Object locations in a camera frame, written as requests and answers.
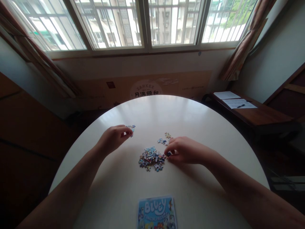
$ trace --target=brown curtain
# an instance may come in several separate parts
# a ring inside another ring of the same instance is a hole
[[[233,55],[222,69],[220,79],[224,81],[238,80],[238,76],[246,57],[256,41],[256,35],[276,0],[258,0],[250,23],[249,31],[236,47]]]
[[[80,90],[69,80],[53,61],[36,45],[18,23],[8,8],[0,1],[0,24],[14,37],[27,58],[35,65],[47,81],[65,98],[75,98]]]

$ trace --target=white oval table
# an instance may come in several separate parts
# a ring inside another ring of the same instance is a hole
[[[253,150],[225,118],[212,109],[170,95],[141,97],[125,102],[100,116],[75,141],[62,161],[50,192],[98,141],[110,126],[135,125],[134,136],[101,164],[74,228],[136,228],[138,201],[172,195],[177,226],[183,228],[251,228],[226,199],[215,177],[201,165],[140,168],[144,148],[158,144],[165,132],[188,136],[219,152],[246,174],[269,188]]]

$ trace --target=table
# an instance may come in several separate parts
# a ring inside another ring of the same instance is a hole
[[[140,168],[144,148],[165,146],[157,140],[169,132],[188,136],[218,151],[228,161],[269,188],[253,150],[221,115],[196,101],[170,95],[125,102],[94,121],[75,141],[62,161],[50,192],[110,126],[136,125],[134,136],[102,163],[75,228],[136,228],[138,201],[172,195],[178,228],[251,228],[226,199],[215,177],[201,165],[179,167],[165,161],[160,172]]]
[[[243,108],[243,109],[231,109],[223,100],[219,99],[213,93],[206,94],[202,98],[202,103],[209,97],[224,108],[228,113],[237,117],[246,127],[250,127],[254,133],[254,139],[258,141],[262,135],[279,135],[288,133],[281,138],[282,142],[288,142],[294,139],[301,131],[302,126],[300,123],[293,120],[277,110],[268,107],[260,102],[245,96],[237,91],[232,91],[234,94],[240,96],[240,99],[251,101],[251,103],[257,108]]]

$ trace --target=window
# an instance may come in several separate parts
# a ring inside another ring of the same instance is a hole
[[[202,43],[239,41],[256,0],[211,1]]]
[[[52,58],[236,47],[257,2],[4,1],[29,36]]]
[[[102,18],[103,20],[110,19],[109,14],[108,14],[108,10],[106,10],[106,9],[101,9],[101,12],[102,12],[101,18]]]
[[[190,38],[191,30],[192,30],[192,28],[186,28],[186,30],[185,30],[185,39],[189,39]]]
[[[101,32],[95,32],[94,34],[95,34],[95,36],[98,40],[98,43],[104,43],[103,36],[102,36]]]
[[[107,33],[109,42],[116,42],[117,40],[115,39],[115,34],[114,33]]]
[[[177,37],[176,37],[176,40],[177,40],[177,41],[180,40],[181,33],[182,33],[181,29],[178,29],[178,30],[177,30]]]

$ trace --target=hand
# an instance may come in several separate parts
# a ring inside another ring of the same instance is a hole
[[[170,140],[164,154],[166,155],[169,151],[173,154],[168,157],[170,162],[187,164],[204,164],[209,157],[218,154],[216,151],[188,137],[177,137]]]
[[[110,127],[102,134],[95,148],[107,156],[122,145],[132,134],[132,130],[125,125]]]

